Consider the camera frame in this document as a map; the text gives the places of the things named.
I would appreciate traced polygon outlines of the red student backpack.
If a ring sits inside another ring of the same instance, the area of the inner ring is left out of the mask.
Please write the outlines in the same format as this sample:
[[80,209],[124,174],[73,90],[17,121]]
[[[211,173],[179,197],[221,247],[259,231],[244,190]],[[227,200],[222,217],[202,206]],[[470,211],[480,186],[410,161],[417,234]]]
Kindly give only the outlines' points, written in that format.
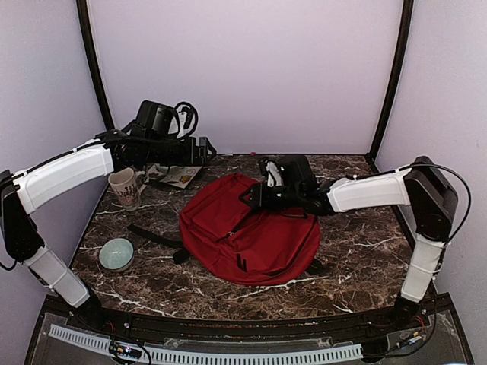
[[200,190],[180,212],[179,241],[134,224],[129,231],[173,248],[177,264],[190,256],[213,275],[247,286],[285,284],[307,272],[322,274],[315,255],[320,225],[303,208],[253,209],[241,200],[255,180],[239,173],[224,176]]

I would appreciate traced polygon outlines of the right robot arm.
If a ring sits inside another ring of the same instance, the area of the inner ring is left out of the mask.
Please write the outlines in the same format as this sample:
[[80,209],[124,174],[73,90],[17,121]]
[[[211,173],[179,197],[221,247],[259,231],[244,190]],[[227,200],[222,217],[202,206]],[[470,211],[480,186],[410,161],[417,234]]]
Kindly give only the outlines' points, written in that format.
[[415,303],[442,268],[446,248],[460,231],[454,224],[458,194],[446,175],[462,183],[456,171],[419,156],[411,164],[368,176],[319,181],[304,155],[259,161],[264,181],[255,182],[239,199],[254,210],[303,208],[308,214],[330,216],[362,208],[390,206],[412,247],[412,257],[399,296],[389,311],[389,324],[406,329],[416,320]]

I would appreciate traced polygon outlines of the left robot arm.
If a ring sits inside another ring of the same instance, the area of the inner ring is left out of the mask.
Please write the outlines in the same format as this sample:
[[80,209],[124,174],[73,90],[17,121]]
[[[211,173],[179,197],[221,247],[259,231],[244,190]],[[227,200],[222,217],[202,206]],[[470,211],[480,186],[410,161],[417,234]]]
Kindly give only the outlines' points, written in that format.
[[196,108],[142,101],[123,129],[101,132],[85,143],[33,167],[1,173],[1,234],[8,256],[26,265],[71,308],[92,332],[107,326],[97,296],[45,243],[31,215],[46,203],[93,180],[148,164],[202,167],[217,151],[207,137],[195,137]]

